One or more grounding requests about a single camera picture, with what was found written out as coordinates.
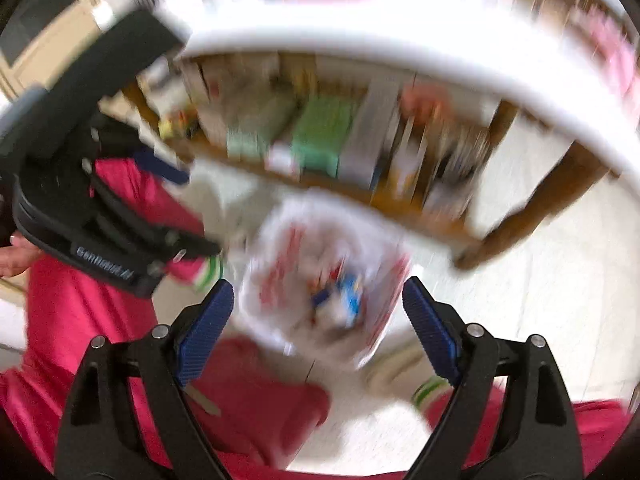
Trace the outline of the person's left hand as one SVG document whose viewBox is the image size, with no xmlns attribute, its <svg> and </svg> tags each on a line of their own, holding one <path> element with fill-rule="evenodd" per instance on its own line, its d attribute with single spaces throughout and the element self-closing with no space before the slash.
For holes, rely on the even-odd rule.
<svg viewBox="0 0 640 480">
<path fill-rule="evenodd" d="M 0 249 L 0 276 L 14 278 L 28 270 L 43 254 L 19 232 L 10 237 L 9 246 Z"/>
</svg>

